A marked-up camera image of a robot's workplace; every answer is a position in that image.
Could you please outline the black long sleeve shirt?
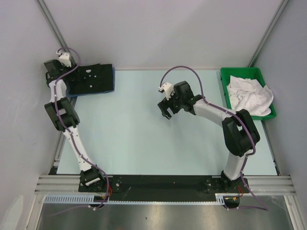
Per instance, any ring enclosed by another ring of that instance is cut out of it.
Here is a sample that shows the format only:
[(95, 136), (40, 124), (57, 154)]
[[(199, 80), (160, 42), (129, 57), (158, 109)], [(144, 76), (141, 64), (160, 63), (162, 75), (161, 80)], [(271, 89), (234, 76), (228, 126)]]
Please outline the black long sleeve shirt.
[(70, 96), (108, 93), (115, 90), (115, 69), (112, 64), (79, 66), (64, 80)]

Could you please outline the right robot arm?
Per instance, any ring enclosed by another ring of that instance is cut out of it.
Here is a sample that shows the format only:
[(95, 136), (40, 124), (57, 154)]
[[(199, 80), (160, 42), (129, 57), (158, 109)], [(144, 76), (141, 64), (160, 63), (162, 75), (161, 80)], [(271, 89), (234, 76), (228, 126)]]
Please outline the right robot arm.
[(202, 95), (194, 95), (186, 81), (175, 85), (164, 83), (158, 88), (165, 98), (158, 103), (162, 116), (170, 119), (181, 109), (192, 115), (206, 118), (223, 130), (224, 142), (229, 150), (225, 169), (221, 172), (221, 186), (226, 192), (233, 192), (243, 181), (243, 170), (250, 155), (255, 154), (260, 135), (250, 113), (242, 109), (238, 112), (210, 103)]

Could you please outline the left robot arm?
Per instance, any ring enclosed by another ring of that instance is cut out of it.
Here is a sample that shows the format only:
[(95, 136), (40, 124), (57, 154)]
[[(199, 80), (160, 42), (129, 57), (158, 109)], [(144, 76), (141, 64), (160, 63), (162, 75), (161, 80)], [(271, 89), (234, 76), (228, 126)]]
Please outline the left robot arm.
[(45, 105), (45, 110), (56, 130), (64, 135), (73, 149), (80, 169), (81, 186), (102, 191), (109, 184), (109, 179), (88, 156), (78, 130), (80, 119), (66, 95), (67, 85), (63, 78), (75, 69), (69, 69), (55, 59), (44, 65), (47, 69), (46, 81), (51, 90), (50, 102)]

